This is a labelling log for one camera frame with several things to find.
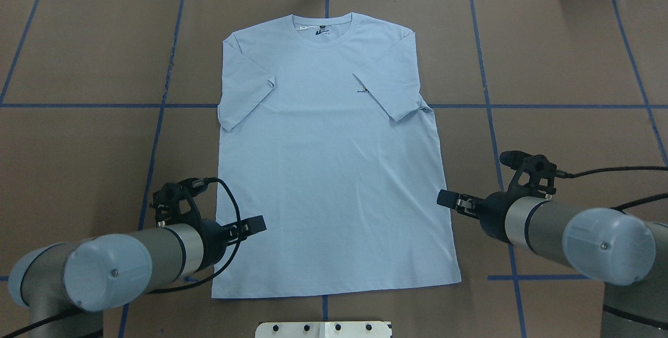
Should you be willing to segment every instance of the brown table surface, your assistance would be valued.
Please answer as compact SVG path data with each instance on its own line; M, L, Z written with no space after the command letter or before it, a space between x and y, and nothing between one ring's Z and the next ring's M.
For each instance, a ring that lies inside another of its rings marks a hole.
M220 43L290 13L364 13L417 33L449 189L486 196L504 150L561 169L666 165L668 0L4 0L0 7L0 280L34 248L152 225L147 193L213 176ZM665 191L660 172L559 180L610 207ZM215 193L203 195L215 215ZM666 221L668 203L632 209ZM105 336L253 336L264 321L393 323L394 336L592 337L603 285L452 216L458 285L212 300L210 287L105 312ZM27 311L0 287L0 334Z

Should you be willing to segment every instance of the black cable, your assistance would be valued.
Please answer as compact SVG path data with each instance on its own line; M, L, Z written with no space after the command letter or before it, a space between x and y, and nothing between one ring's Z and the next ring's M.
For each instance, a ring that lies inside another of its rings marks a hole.
M101 336L104 336L104 329L94 331L93 333L90 334L82 335L79 338L100 338Z
M21 328L17 331L12 331L11 333L3 336L2 338L14 338L14 336L19 336L21 334L27 333L27 332L29 332L33 329L36 329L36 328L39 328L40 326L43 326L44 324L52 323L53 321L66 319L67 317L72 317L72 316L78 315L82 312L83 312L83 310L78 309L78 308L69 309L69 310L66 310L64 312L60 312L55 316L51 316L51 317L48 317L48 318L43 319L41 321L38 321L36 323L29 324L25 328Z
M641 198L639 200L635 200L635 201L631 201L631 202L627 202L627 203L622 203L621 205L617 205L616 207L613 207L611 209L619 210L621 212L622 210L625 210L625 209L628 209L628 208L637 207L638 205L643 205L644 203L648 203L648 202L663 200L665 198L668 198L668 193L660 193L658 195Z
M611 172L611 171L668 171L668 167L661 165L630 165L625 167L606 167L606 168L597 168L594 170L578 172L577 174L568 174L565 173L563 179L575 179L580 176L587 176L591 174L598 174L599 172Z
M205 178L204 179L205 183L209 184L212 182L218 182L222 188L225 189L227 192L227 196L229 196L230 201L232 202L232 205L234 205L234 214L236 215L236 224L237 228L241 228L241 213L239 213L239 205L236 204L236 200L234 200L234 196L232 195L232 191L230 191L229 187L227 184L225 184L224 181L218 178ZM221 272L223 272L227 267L230 266L230 263L232 260L234 260L234 256L236 256L236 251L239 250L239 245L241 244L241 240L237 240L236 244L234 245L234 249L232 250L232 254L230 255L229 259L227 259L227 262L225 262L224 265L220 269L218 269L217 272L211 274L207 278L203 279L202 281L198 281L196 283L190 284L190 285L185 285L185 286L179 286L179 287L173 287L173 288L158 288L157 290L151 291L149 294L165 294L165 293L174 293L176 291L183 291L183 290L188 290L189 288L201 286L208 281L211 281L215 277L219 276Z

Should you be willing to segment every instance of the t-shirt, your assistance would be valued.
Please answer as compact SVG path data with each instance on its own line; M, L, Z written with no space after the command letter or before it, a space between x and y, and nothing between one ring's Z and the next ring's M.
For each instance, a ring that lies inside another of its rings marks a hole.
M241 243L212 297L461 281L413 31L289 15L235 31L222 52L219 177L267 230ZM219 189L217 221L233 219Z

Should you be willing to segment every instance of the white bracket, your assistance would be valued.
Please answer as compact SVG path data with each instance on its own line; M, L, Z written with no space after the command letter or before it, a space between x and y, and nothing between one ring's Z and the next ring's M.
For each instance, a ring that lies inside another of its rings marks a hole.
M389 321L261 323L255 338L391 338Z

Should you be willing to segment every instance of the blue tape line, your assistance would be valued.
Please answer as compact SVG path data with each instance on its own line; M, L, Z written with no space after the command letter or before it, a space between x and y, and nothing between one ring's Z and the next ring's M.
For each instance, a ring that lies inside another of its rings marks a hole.
M325 19L329 19L329 0L325 0Z
M167 77L165 78L165 93L162 95L162 102L160 103L160 114L158 115L158 124L156 126L156 134L153 137L153 147L151 149L151 160L148 164L148 175L146 176L146 185L144 186L144 200L141 202L141 213L139 216L139 223L137 225L137 230L141 231L144 229L144 219L146 217L146 208L148 206L148 193L151 186L151 179L153 178L153 167L156 162L156 150L158 148L158 139L160 138L160 130L162 129L162 119L164 117L164 111L167 101L167 93L169 93L169 84L170 77L172 76L172 67L174 66L174 54L176 53L176 44L178 41L178 29L181 25L181 15L183 14L183 3L185 0L181 0L178 5L178 14L176 15L176 26L174 27L174 43L172 43L172 53L169 58L169 67L167 67ZM123 338L125 334L125 325L127 321L127 312L129 310L129 305L123 306L123 315L121 316L121 323L118 329L118 338Z
M647 115L649 115L649 121L652 124L654 137L657 139L657 143L659 144L659 151L661 152L661 158L663 158L663 163L665 165L668 165L668 157L666 157L666 149L663 146L663 141L661 141L661 135L659 134L659 130L657 129L657 123L654 120L652 109L649 107L649 100L647 100L647 93L645 92L645 87L642 85L642 79L640 78L640 73L638 72L638 67L635 63L635 58L633 57L633 53L630 50L630 45L628 45L626 31L624 30L624 25L622 24L622 19L619 15L619 9L617 8L617 0L612 0L612 1L613 1L613 8L615 10L615 17L617 19L617 24L619 25L619 32L622 34L624 46L628 53L628 59L630 60L630 65L633 68L633 74L635 75L635 79L638 82L638 88L640 89L642 101L645 103L645 108L647 109Z
M167 103L166 108L178 109L215 109L218 108L217 103Z
M484 109L487 105L476 104L449 104L449 105L429 105L432 109Z
M162 103L0 103L0 107L7 108L128 108L146 109L161 108ZM165 103L165 108L208 109L218 107L217 103Z
M515 248L508 245L508 254L510 255L510 269L513 275L512 285L515 289L515 303L517 304L517 315L520 319L520 333L522 338L527 338L527 326L524 322L524 308L522 307L522 293L520 293L520 281L517 279L517 264L515 261Z
M23 34L21 35L21 40L19 41L19 46L16 48L16 53L14 54L14 60L11 61L11 66L9 67L9 72L7 73L7 78L5 79L5 84L2 87L2 93L0 93L0 103L5 100L5 94L7 94L7 89L9 89L9 82L11 81L11 76L14 74L14 68L16 63L19 61L19 55L21 55L21 49L23 48L23 43L26 41L26 36L28 36L28 30L30 29L30 24L33 22L33 17L35 17L35 12L38 10L38 4L40 0L35 0L33 3L33 8L30 10L30 15L26 21L26 27L23 29Z
M490 103L490 93L487 89L487 74L485 74L485 65L482 62L482 45L480 44L480 32L478 31L478 19L475 16L475 2L469 0L471 3L471 16L473 19L473 31L475 33L475 46L478 48L478 64L480 65L480 76L482 78L482 88L485 93L485 108L487 109L487 123L490 127L490 134L492 136L492 150L494 151L494 160L496 160L496 179L499 183L499 190L503 190L503 179L501 179L501 164L499 164L499 150L496 146L496 132L494 131L494 119L492 117L492 106Z
M475 0L469 0L471 4L471 16L473 19L473 30L475 33L475 46L478 48L478 63L480 64L480 76L482 78L482 88L485 93L485 108L487 109L487 123L490 127L490 134L492 136L492 150L494 151L494 164L496 165L496 179L499 183L499 190L503 191L503 176L501 175L501 163L499 163L499 152L496 145L496 132L494 131L494 117L492 117L492 105L490 101L490 93L487 88L487 74L485 74L485 65L482 60L482 44L480 43L480 32L478 31L478 19L475 15ZM515 264L515 250L512 246L508 246L508 253L510 255L510 267L513 275L517 275L517 266ZM520 293L520 283L513 280L513 287L515 288L515 302L517 305L517 315L520 323L520 332L522 338L527 338L527 328L524 323L524 309L522 308L522 295Z
M484 109L486 104L477 103L449 103L433 104L429 107L433 109ZM0 103L0 107L6 108L160 108L162 103ZM214 109L218 107L217 103L165 103L165 108L183 108L183 109ZM524 105L524 104L503 104L491 103L492 109L614 109L614 110L640 110L645 109L645 105ZM668 105L649 105L652 109L668 109Z
M329 321L329 295L323 295L323 321Z
M591 280L582 274L489 275L488 281L580 281Z
M121 314L121 323L118 326L118 338L123 338L123 335L125 334L125 325L127 323L127 309L129 307L129 304L126 304L123 306L123 314Z
M494 109L644 109L644 105L523 105L492 104Z
M15 108L159 108L160 103L3 103Z

